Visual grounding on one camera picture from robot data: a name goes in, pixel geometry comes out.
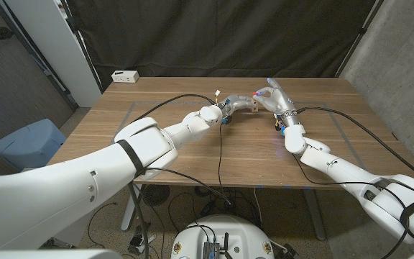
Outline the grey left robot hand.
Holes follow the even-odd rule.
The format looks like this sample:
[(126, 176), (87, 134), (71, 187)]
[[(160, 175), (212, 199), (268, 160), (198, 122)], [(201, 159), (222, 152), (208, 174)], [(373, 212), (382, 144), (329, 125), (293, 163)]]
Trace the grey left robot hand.
[(222, 119), (226, 119), (239, 109), (250, 109), (252, 112), (258, 111), (257, 102), (252, 97), (235, 94), (227, 96), (223, 101), (220, 101), (218, 107), (222, 111)]

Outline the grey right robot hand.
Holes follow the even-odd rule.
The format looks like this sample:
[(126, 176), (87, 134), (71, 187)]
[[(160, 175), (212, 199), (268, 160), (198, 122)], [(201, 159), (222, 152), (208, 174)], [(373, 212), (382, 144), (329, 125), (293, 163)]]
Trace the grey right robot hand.
[(252, 98), (272, 112), (282, 125), (299, 124), (296, 108), (279, 83), (273, 78), (267, 78), (267, 83), (269, 86), (254, 92)]

